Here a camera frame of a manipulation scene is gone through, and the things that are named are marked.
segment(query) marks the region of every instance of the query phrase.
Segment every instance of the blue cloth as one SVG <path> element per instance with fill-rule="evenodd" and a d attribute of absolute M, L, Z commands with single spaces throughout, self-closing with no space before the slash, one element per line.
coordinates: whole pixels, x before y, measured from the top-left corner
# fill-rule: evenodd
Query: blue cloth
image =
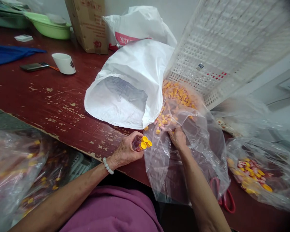
<path fill-rule="evenodd" d="M 46 51 L 37 48 L 0 46 L 0 65 L 31 56 L 34 53 L 46 53 Z"/>

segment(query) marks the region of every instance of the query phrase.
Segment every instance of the worn table surface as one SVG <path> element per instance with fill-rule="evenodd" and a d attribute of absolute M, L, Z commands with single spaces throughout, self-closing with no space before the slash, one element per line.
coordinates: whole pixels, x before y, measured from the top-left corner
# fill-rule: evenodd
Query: worn table surface
<path fill-rule="evenodd" d="M 32 35 L 34 40 L 18 42 L 14 36 Z M 0 109 L 50 134 L 96 159 L 111 155 L 121 138 L 132 130 L 109 125 L 91 117 L 84 109 L 86 89 L 108 59 L 107 55 L 86 53 L 75 40 L 60 41 L 40 35 L 36 30 L 0 28 L 0 45 L 26 46 L 47 50 L 0 66 Z M 51 54 L 72 57 L 76 74 L 63 75 L 53 69 L 27 73 L 19 66 L 37 62 L 55 65 Z M 128 176 L 150 186 L 144 159 L 121 167 Z M 290 217 L 289 213 L 261 204 L 246 194 L 231 177 L 229 187 L 236 213 L 223 208 L 229 225 L 240 231 L 274 231 Z"/>

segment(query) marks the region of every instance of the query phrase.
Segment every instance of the plastic crate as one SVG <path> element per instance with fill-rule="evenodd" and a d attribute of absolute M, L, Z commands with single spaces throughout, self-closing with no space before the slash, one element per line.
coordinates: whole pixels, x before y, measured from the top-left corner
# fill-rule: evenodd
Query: plastic crate
<path fill-rule="evenodd" d="M 93 168 L 93 162 L 85 158 L 82 153 L 78 152 L 78 155 L 73 160 L 69 182 L 84 174 L 91 168 Z"/>
<path fill-rule="evenodd" d="M 290 1 L 200 0 L 164 78 L 209 110 L 290 52 Z"/>

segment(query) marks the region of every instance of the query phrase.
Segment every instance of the cardboard box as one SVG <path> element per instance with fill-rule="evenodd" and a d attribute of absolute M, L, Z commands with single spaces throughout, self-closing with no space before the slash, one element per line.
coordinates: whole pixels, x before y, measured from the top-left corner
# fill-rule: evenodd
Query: cardboard box
<path fill-rule="evenodd" d="M 104 0 L 65 0 L 77 41 L 87 53 L 108 54 Z"/>

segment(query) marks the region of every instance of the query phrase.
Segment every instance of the white cup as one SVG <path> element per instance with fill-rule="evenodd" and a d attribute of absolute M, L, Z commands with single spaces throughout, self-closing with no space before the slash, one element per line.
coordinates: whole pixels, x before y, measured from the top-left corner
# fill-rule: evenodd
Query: white cup
<path fill-rule="evenodd" d="M 63 74 L 71 75 L 76 73 L 72 58 L 63 53 L 54 53 L 52 57 L 59 68 L 59 71 Z"/>

